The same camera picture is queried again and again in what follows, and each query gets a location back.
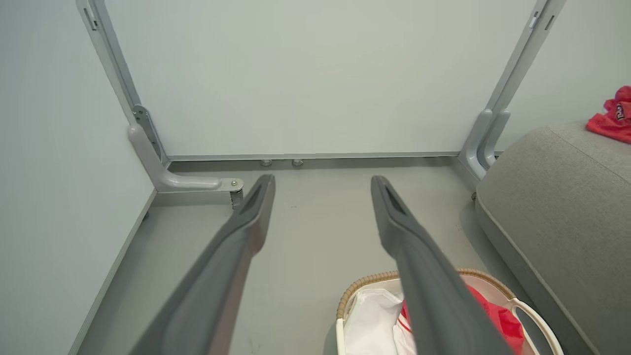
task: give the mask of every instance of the baseboard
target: baseboard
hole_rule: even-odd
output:
[[[77,334],[77,338],[75,338],[73,346],[70,348],[68,355],[76,355],[77,352],[79,351],[79,348],[81,347],[81,344],[83,343],[83,339],[85,338],[85,335],[88,333],[88,329],[90,328],[90,325],[92,324],[92,321],[94,320],[94,316],[97,314],[98,308],[100,307],[101,302],[103,301],[103,298],[105,297],[105,293],[107,292],[107,289],[110,287],[110,284],[112,283],[112,279],[114,278],[116,271],[118,271],[118,268],[121,265],[121,261],[125,257],[125,254],[127,253],[127,249],[129,245],[131,244],[132,239],[134,239],[134,235],[136,235],[136,232],[138,231],[138,228],[140,227],[140,223],[143,222],[143,219],[145,215],[147,214],[147,211],[151,207],[151,203],[153,202],[153,199],[156,197],[157,193],[158,192],[156,191],[156,189],[153,189],[153,192],[149,196],[149,199],[144,204],[142,211],[140,212],[140,214],[138,215],[138,218],[136,219],[136,223],[134,223],[134,226],[129,232],[129,235],[127,236],[127,239],[125,240],[125,243],[123,244],[121,248],[121,251],[116,257],[116,260],[114,260],[114,264],[112,265],[110,272],[107,274],[107,277],[105,278],[105,281],[103,282],[103,286],[101,286],[101,290],[99,290],[97,294],[97,298],[94,300],[94,303],[92,304],[92,307],[90,308],[90,312],[88,312],[88,316],[85,318],[85,321],[83,322],[83,325],[81,326],[81,329],[79,330],[79,334]]]

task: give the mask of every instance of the metal hinge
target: metal hinge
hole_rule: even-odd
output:
[[[88,20],[88,24],[90,24],[90,28],[93,31],[98,31],[98,21],[97,18],[94,17],[94,13],[90,7],[83,8],[83,14],[85,15],[86,20]]]
[[[153,122],[151,122],[149,110],[142,105],[134,105],[131,110],[134,113],[136,122],[143,128],[144,133],[151,142],[151,145],[153,145],[153,149],[158,155],[158,159],[162,165],[166,164],[168,162],[167,155],[164,153],[162,143],[160,143],[160,140],[158,139],[158,133],[155,131]]]
[[[539,20],[539,18],[537,17],[537,15],[539,15],[539,11],[535,11],[534,15],[533,15],[533,19],[530,21],[530,29],[532,30],[534,28],[534,26],[537,24],[537,20]]]

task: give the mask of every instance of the wicker basket rim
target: wicker basket rim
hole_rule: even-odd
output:
[[[484,271],[475,270],[473,268],[458,268],[456,270],[458,271],[460,275],[475,276],[487,281],[488,283],[495,286],[498,290],[500,290],[504,294],[504,296],[506,296],[506,298],[508,299],[515,298],[515,294],[508,287],[506,287],[506,285],[504,285],[498,279],[487,274]],[[359,290],[360,288],[366,285],[375,284],[377,282],[382,282],[382,281],[394,280],[398,278],[399,278],[398,271],[388,271],[388,272],[382,272],[380,274],[368,275],[366,277],[362,277],[361,279],[353,282],[351,286],[349,286],[346,289],[346,291],[342,295],[342,298],[339,301],[337,319],[344,318],[346,305],[348,304],[348,301],[351,299],[352,295],[354,295],[354,293],[357,290]]]

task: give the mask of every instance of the basket handle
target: basket handle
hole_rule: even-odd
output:
[[[525,314],[530,317],[530,319],[533,320],[533,322],[535,322],[535,324],[537,324],[537,327],[539,327],[541,333],[543,333],[543,335],[546,337],[548,345],[552,349],[552,353],[554,355],[563,355],[563,349],[561,349],[561,344],[559,344],[557,337],[554,335],[554,332],[548,326],[546,321],[544,321],[543,318],[534,311],[534,309],[532,309],[526,303],[518,300],[517,298],[511,299],[509,305],[510,311],[513,315],[515,315],[515,317],[517,317],[517,309],[520,308]]]

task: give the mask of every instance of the metal frame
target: metal frame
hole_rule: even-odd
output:
[[[170,160],[162,147],[149,110],[142,105],[105,6],[105,0],[76,0],[83,23],[129,121],[127,135],[159,193],[192,191],[230,192],[233,207],[243,200],[243,180],[181,176],[168,170]]]
[[[526,76],[566,0],[537,0],[517,45],[485,109],[478,115],[458,155],[481,180],[495,162],[495,144],[510,118],[508,105]]]
[[[509,102],[517,92],[517,88],[524,79],[530,65],[532,65],[543,42],[548,36],[560,10],[566,0],[537,0],[524,26],[513,53],[500,77],[495,90],[491,94],[487,106],[478,115],[469,136],[460,152],[420,152],[420,153],[387,153],[378,157],[435,157],[457,155],[458,159],[477,179],[481,180],[487,170],[495,162],[495,145],[502,134],[506,122],[510,118],[507,110]],[[190,160],[271,160],[271,159],[347,159],[374,157],[374,154],[310,154],[310,155],[204,155],[204,156],[173,156],[164,152],[151,116],[146,107],[142,106],[140,97],[133,83],[133,79],[122,54],[121,47],[110,20],[105,0],[76,0],[79,12],[97,54],[103,63],[110,82],[119,97],[121,106],[126,112],[130,123],[129,137],[133,140],[134,148],[151,176],[158,192],[179,191],[238,191],[234,186],[242,186],[239,179],[222,179],[201,177],[182,177],[168,172],[171,161]],[[155,159],[150,158],[144,137],[158,157],[162,168],[158,168]]]

